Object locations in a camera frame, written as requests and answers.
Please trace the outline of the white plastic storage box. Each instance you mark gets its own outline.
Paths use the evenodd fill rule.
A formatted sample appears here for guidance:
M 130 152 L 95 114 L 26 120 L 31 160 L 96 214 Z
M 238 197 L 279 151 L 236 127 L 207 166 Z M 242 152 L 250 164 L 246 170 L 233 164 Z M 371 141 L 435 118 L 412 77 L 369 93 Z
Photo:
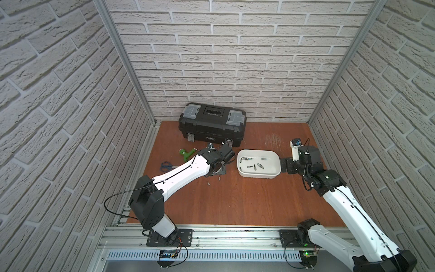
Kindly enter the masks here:
M 273 151 L 241 150 L 236 161 L 242 177 L 274 179 L 281 174 L 280 158 Z

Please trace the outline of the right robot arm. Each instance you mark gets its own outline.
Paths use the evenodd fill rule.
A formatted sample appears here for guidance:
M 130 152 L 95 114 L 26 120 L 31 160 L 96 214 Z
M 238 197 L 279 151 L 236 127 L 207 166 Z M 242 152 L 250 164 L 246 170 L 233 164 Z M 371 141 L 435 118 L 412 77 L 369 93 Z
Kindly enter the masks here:
M 300 222 L 294 242 L 328 251 L 353 272 L 411 272 L 417 259 L 387 237 L 358 203 L 340 174 L 324 169 L 319 149 L 291 141 L 292 157 L 282 160 L 288 174 L 302 177 L 305 190 L 315 190 L 336 211 L 358 245 L 328 231 L 319 221 Z

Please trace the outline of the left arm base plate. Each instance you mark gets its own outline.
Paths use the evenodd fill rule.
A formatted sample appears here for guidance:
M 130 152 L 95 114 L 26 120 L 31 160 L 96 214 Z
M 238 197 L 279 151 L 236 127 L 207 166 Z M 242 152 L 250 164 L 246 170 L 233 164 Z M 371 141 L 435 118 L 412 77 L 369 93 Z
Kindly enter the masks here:
M 151 229 L 147 234 L 146 245 L 148 247 L 177 247 L 182 244 L 188 248 L 191 246 L 192 236 L 193 229 L 189 228 L 177 228 L 167 238 Z

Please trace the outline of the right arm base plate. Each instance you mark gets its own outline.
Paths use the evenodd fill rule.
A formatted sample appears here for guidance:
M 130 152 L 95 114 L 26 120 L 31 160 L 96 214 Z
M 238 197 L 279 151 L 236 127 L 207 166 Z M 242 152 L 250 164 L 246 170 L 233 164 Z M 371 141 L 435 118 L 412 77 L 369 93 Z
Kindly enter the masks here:
M 283 248 L 305 247 L 307 244 L 302 230 L 279 230 L 279 236 Z

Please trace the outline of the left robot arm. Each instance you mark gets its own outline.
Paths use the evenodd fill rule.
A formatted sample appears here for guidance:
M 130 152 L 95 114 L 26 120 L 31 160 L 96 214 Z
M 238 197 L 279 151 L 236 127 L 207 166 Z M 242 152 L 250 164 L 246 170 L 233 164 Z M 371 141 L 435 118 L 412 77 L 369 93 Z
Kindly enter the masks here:
M 115 196 L 131 193 L 129 206 L 135 214 L 133 219 L 139 221 L 145 231 L 151 230 L 169 241 L 180 241 L 176 225 L 165 213 L 165 201 L 190 182 L 217 173 L 231 163 L 234 156 L 228 144 L 218 148 L 210 144 L 199 150 L 192 159 L 167 173 L 153 178 L 142 176 L 134 189 L 109 196 L 103 206 L 107 212 L 117 215 L 109 210 L 107 202 Z

